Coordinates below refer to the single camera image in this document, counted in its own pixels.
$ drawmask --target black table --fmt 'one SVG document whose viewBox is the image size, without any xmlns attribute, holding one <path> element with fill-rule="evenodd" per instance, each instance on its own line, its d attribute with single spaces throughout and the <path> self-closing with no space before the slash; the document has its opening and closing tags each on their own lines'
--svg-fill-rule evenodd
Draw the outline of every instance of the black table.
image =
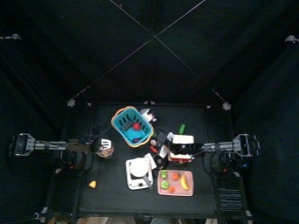
<svg viewBox="0 0 299 224">
<path fill-rule="evenodd" d="M 97 104 L 81 111 L 72 110 L 69 124 L 63 137 L 84 138 L 95 124 L 100 124 L 101 137 L 112 141 L 115 152 L 111 159 L 93 157 L 92 168 L 83 177 L 79 190 L 77 216 L 154 216 L 180 218 L 215 217 L 215 200 L 211 178 L 203 170 L 199 158 L 188 164 L 170 163 L 167 169 L 191 171 L 194 176 L 194 194 L 191 197 L 163 196 L 158 193 L 154 170 L 154 189 L 130 190 L 127 187 L 126 161 L 143 157 L 148 144 L 131 148 L 118 131 L 110 126 L 116 111 L 126 106 L 136 109 L 152 108 L 158 114 L 154 128 L 166 133 L 178 134 L 184 123 L 186 135 L 192 135 L 195 143 L 226 142 L 234 137 L 230 113 L 222 107 L 199 105 L 122 105 Z M 96 189 L 88 187 L 89 181 L 97 181 Z"/>
</svg>

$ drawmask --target toy banana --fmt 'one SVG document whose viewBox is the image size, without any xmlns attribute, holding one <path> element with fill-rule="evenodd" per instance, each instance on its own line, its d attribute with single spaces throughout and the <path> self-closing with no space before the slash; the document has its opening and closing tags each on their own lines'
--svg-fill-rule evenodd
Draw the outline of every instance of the toy banana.
<svg viewBox="0 0 299 224">
<path fill-rule="evenodd" d="M 188 185 L 188 182 L 187 182 L 187 177 L 186 177 L 184 174 L 182 175 L 180 181 L 182 181 L 182 188 L 183 188 L 183 190 L 190 191 L 191 188 L 190 188 L 190 185 Z"/>
</svg>

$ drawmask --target blue object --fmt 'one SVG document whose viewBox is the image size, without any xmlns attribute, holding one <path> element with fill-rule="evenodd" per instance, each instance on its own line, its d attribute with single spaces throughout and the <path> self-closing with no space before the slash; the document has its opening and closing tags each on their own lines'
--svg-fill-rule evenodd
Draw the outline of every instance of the blue object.
<svg viewBox="0 0 299 224">
<path fill-rule="evenodd" d="M 135 107 L 122 108 L 112 117 L 111 123 L 131 147 L 138 147 L 150 141 L 154 127 Z M 132 128 L 134 123 L 140 124 L 140 130 Z"/>
</svg>

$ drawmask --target green toy vegetable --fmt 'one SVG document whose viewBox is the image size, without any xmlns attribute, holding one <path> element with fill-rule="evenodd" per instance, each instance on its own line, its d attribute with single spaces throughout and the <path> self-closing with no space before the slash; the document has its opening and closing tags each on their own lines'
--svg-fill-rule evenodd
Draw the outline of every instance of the green toy vegetable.
<svg viewBox="0 0 299 224">
<path fill-rule="evenodd" d="M 163 188 L 164 190 L 167 190 L 168 187 L 170 187 L 170 183 L 168 183 L 167 180 L 164 180 L 163 183 L 162 183 L 162 188 Z"/>
<path fill-rule="evenodd" d="M 162 176 L 162 179 L 167 179 L 167 170 L 162 170 L 160 176 Z"/>
</svg>

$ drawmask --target orange fruit toy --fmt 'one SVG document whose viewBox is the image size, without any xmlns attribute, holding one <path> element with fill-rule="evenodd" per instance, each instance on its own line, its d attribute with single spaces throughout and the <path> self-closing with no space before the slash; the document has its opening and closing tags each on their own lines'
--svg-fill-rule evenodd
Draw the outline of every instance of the orange fruit toy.
<svg viewBox="0 0 299 224">
<path fill-rule="evenodd" d="M 179 175 L 178 173 L 174 173 L 174 174 L 172 174 L 172 180 L 176 181 L 176 180 L 179 180 L 179 179 L 180 179 L 180 175 Z"/>
<path fill-rule="evenodd" d="M 170 193 L 174 193 L 175 192 L 174 186 L 170 186 L 168 191 L 170 191 Z"/>
</svg>

